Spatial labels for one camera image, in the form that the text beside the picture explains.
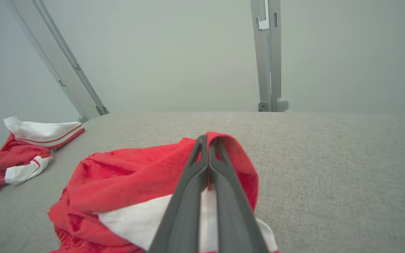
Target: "red cloth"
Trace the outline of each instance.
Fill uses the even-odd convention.
[[[34,146],[22,141],[16,141],[10,134],[0,150],[0,187],[5,185],[5,170],[12,166],[27,165],[36,156],[50,157],[50,149]]]
[[[238,179],[254,209],[258,177],[231,136],[208,132],[208,143],[222,138]],[[118,237],[93,213],[104,213],[172,194],[195,140],[145,149],[119,149],[93,154],[81,161],[58,203],[48,213],[61,240],[57,253],[144,252]]]

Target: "gray tablecloth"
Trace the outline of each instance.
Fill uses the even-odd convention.
[[[0,252],[58,248],[47,217],[77,163],[207,131],[238,139],[260,178],[257,217],[283,253],[405,252],[405,116],[109,114],[56,151],[39,176],[0,190]]]

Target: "white wall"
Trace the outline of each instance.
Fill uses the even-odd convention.
[[[250,0],[47,0],[111,113],[257,111]]]
[[[293,111],[405,113],[405,0],[283,0]]]
[[[0,0],[0,147],[8,136],[3,119],[77,121],[79,114]]]

